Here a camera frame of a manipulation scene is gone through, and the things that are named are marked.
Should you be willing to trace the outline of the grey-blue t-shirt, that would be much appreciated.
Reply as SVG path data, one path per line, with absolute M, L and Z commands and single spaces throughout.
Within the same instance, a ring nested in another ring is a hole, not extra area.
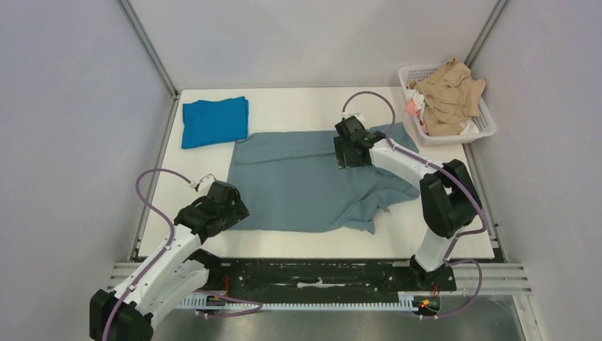
M 375 232 L 378 210 L 412 201 L 418 190 L 375 167 L 340 169 L 335 131 L 263 132 L 237 141 L 228 183 L 250 215 L 235 230 Z

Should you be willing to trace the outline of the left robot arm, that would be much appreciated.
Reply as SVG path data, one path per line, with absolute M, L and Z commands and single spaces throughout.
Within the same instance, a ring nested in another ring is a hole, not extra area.
M 98 290 L 89 303 L 93 340 L 151 340 L 165 316 L 198 288 L 221 285 L 222 270 L 192 258 L 202 244 L 250 215 L 239 190 L 213 181 L 182 208 L 165 241 L 124 281 Z

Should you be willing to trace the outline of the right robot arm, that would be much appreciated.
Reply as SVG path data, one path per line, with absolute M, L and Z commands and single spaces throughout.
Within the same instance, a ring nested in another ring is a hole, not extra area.
M 438 269 L 449 260 L 459 235 L 483 214 L 481 202 L 466 165 L 457 159 L 432 161 L 405 148 L 388 132 L 369 131 L 355 117 L 335 126 L 338 166 L 375 167 L 407 181 L 420 192 L 422 216 L 428 230 L 411 258 L 410 281 L 427 290 L 438 282 Z

